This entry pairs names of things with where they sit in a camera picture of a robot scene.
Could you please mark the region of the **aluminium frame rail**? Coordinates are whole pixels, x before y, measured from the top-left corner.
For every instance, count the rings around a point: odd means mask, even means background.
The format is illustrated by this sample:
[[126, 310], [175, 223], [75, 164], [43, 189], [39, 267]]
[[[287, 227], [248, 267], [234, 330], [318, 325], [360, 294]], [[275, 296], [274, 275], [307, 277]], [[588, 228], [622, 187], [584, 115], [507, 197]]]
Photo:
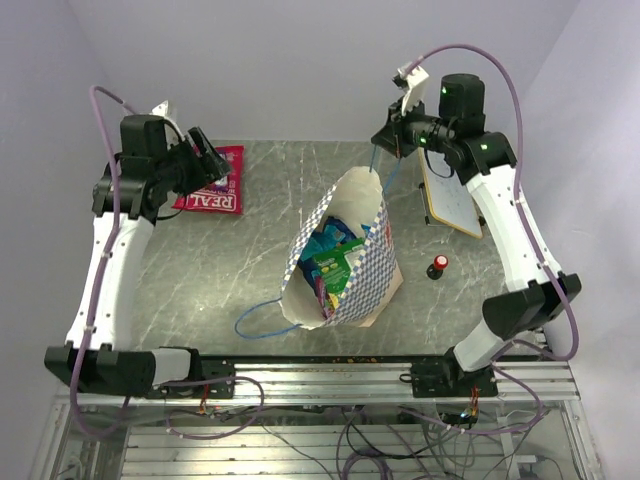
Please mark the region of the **aluminium frame rail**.
[[[580, 393], [569, 366], [555, 362], [507, 362], [498, 365], [484, 403], [578, 400]], [[409, 372], [400, 364], [239, 364], [241, 378], [259, 382], [267, 405], [411, 404], [437, 402], [418, 397], [417, 389], [400, 380]]]

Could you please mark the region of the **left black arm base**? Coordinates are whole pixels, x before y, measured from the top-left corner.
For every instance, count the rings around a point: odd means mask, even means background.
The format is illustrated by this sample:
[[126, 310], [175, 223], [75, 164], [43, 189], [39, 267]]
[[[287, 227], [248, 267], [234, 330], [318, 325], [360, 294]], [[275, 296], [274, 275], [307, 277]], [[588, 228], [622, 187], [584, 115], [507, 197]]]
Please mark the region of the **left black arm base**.
[[147, 395], [150, 399], [231, 399], [235, 390], [235, 365], [228, 360], [204, 361], [201, 372], [177, 386], [160, 385]]

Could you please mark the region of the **red pink candy bag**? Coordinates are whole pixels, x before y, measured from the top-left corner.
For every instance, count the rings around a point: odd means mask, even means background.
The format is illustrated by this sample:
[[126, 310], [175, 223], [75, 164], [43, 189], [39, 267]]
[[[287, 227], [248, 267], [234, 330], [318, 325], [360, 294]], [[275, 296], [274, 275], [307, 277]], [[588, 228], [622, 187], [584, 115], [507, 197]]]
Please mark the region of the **red pink candy bag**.
[[315, 279], [314, 291], [324, 319], [334, 315], [339, 306], [339, 297], [343, 293], [346, 282], [339, 280], [327, 283], [323, 278]]

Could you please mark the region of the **red emergency stop button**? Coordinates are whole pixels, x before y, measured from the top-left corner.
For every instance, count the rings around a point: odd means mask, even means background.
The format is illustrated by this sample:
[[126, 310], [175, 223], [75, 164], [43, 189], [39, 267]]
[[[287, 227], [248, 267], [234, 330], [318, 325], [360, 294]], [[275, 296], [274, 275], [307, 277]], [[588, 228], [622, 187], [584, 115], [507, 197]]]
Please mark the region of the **red emergency stop button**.
[[426, 270], [427, 276], [432, 280], [440, 279], [448, 264], [449, 260], [445, 255], [437, 255]]

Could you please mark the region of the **green candy bag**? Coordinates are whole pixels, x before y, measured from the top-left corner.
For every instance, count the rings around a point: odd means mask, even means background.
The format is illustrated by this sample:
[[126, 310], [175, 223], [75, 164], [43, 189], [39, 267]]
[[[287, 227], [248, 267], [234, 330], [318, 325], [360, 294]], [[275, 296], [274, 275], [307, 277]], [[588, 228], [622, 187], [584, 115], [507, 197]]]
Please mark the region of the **green candy bag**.
[[365, 240], [358, 238], [325, 253], [316, 254], [312, 257], [315, 265], [313, 279], [323, 278], [327, 283], [339, 280], [349, 281], [355, 262], [360, 257], [360, 252], [364, 248]]

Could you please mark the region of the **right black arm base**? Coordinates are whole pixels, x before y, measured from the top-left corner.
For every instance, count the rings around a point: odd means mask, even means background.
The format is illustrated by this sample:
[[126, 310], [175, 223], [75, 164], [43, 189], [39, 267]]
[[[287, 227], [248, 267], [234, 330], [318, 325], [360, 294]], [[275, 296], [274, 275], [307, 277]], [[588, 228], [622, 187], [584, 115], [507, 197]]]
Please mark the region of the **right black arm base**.
[[411, 386], [415, 398], [471, 397], [472, 393], [481, 398], [498, 395], [490, 367], [465, 372], [453, 358], [444, 356], [429, 356], [413, 362], [399, 380]]

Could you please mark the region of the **red REAL crisps bag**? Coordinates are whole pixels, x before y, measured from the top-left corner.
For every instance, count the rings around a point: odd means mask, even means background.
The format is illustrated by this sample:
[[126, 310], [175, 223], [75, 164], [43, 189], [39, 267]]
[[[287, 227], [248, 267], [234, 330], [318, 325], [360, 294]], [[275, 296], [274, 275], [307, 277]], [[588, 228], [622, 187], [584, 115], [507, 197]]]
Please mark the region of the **red REAL crisps bag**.
[[177, 198], [172, 205], [174, 210], [243, 214], [242, 183], [245, 148], [242, 145], [220, 146], [216, 151], [229, 162], [231, 173], [186, 198]]

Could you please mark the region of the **blue checkered paper bag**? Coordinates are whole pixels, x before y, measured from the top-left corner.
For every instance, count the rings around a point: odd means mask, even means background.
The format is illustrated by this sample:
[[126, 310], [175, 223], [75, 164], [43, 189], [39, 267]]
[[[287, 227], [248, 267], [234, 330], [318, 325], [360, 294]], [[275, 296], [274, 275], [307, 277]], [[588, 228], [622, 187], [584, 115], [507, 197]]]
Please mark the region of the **blue checkered paper bag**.
[[[307, 219], [290, 247], [279, 296], [250, 307], [235, 321], [234, 332], [249, 340], [352, 324], [368, 327], [390, 303], [403, 282], [396, 258], [386, 190], [376, 170], [375, 147], [367, 166], [349, 169]], [[241, 331], [256, 310], [277, 305], [289, 325], [261, 334]]]

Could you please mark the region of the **blue snack bag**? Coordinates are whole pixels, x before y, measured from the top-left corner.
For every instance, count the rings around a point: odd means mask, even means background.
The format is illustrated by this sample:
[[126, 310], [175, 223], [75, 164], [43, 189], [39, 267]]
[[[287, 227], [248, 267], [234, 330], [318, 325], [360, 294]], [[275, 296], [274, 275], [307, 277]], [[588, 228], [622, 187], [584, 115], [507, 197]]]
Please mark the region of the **blue snack bag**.
[[330, 216], [320, 231], [314, 231], [302, 250], [297, 266], [303, 270], [314, 269], [312, 257], [333, 250], [358, 239], [358, 236], [337, 217]]

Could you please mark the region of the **black whiteboard stand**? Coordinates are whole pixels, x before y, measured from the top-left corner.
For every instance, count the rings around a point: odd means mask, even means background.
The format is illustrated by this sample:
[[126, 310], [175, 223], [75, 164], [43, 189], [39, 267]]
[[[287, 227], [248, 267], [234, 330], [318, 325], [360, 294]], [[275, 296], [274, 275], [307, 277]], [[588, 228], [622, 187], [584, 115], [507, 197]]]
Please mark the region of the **black whiteboard stand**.
[[424, 182], [421, 182], [418, 184], [418, 189], [420, 192], [420, 198], [423, 204], [423, 210], [424, 210], [424, 221], [425, 224], [427, 226], [431, 225], [431, 220], [430, 220], [430, 210], [429, 210], [429, 204], [428, 204], [428, 198], [427, 198], [427, 191], [426, 191], [426, 186]]

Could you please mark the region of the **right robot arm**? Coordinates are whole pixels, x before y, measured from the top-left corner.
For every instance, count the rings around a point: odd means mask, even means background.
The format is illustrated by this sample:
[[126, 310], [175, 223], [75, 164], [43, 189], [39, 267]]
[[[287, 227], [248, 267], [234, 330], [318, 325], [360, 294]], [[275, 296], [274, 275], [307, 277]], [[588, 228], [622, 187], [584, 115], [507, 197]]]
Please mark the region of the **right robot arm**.
[[548, 251], [516, 179], [517, 159], [506, 138], [485, 129], [485, 84], [476, 75], [450, 74], [441, 80], [437, 115], [423, 102], [427, 73], [397, 74], [402, 97], [388, 108], [374, 145], [398, 159], [417, 149], [443, 155], [480, 209], [497, 248], [506, 293], [488, 298], [482, 319], [452, 350], [455, 362], [440, 373], [450, 394], [465, 394], [475, 371], [488, 366], [518, 334], [554, 320], [581, 291]]

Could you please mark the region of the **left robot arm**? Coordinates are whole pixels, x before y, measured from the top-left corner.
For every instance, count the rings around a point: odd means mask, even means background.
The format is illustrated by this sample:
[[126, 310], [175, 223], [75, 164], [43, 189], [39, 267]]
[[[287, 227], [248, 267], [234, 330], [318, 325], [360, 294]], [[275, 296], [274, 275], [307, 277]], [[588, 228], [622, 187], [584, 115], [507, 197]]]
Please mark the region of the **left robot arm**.
[[64, 344], [49, 347], [44, 358], [73, 395], [145, 397], [170, 385], [192, 397], [203, 387], [196, 349], [131, 347], [135, 284], [161, 207], [170, 194], [186, 197], [231, 171], [200, 128], [170, 142], [167, 134], [176, 130], [163, 116], [124, 117], [122, 149], [93, 188], [93, 247], [82, 299]]

